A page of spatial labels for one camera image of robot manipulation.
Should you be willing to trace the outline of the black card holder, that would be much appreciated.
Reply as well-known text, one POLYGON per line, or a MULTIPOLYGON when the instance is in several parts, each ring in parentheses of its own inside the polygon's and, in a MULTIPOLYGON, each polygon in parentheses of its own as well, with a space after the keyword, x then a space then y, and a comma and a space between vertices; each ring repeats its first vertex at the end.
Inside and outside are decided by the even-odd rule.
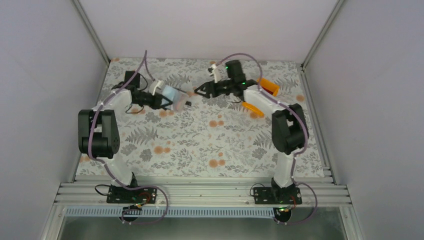
POLYGON ((180 89, 166 85, 162 90, 161 95, 165 100, 162 103, 173 102, 174 112, 181 112, 185 107, 191 107, 192 103, 189 101, 189 95, 180 89))

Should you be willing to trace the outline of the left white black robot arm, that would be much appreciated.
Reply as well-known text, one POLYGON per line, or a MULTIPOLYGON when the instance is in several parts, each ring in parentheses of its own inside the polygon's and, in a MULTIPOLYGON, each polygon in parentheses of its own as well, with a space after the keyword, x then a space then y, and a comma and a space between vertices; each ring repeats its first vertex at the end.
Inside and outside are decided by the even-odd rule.
POLYGON ((133 105, 148 106, 153 110, 176 110, 180 92, 162 81, 147 83, 137 71, 126 71, 124 80, 114 85, 110 95, 90 109, 78 113, 78 148, 81 153, 101 163, 111 177, 111 184, 120 188, 119 196, 131 203, 139 197, 135 174, 118 156, 120 133, 117 119, 129 113, 133 105))

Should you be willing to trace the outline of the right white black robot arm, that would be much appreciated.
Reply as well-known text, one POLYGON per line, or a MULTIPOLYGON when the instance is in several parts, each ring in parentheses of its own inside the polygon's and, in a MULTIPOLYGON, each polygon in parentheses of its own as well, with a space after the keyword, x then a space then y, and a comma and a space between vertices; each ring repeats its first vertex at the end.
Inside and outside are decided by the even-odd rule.
POLYGON ((264 79, 247 79, 239 60, 226 62, 227 79, 218 79, 218 66, 208 68, 214 79, 197 87, 194 92, 204 98, 234 95, 242 102, 252 105, 253 111, 260 111, 271 120, 271 140, 278 150, 274 176, 271 179, 271 198, 278 204, 290 197, 297 183, 294 178, 297 156, 308 145, 309 133, 302 107, 279 101, 271 94, 271 88, 263 84, 264 79))

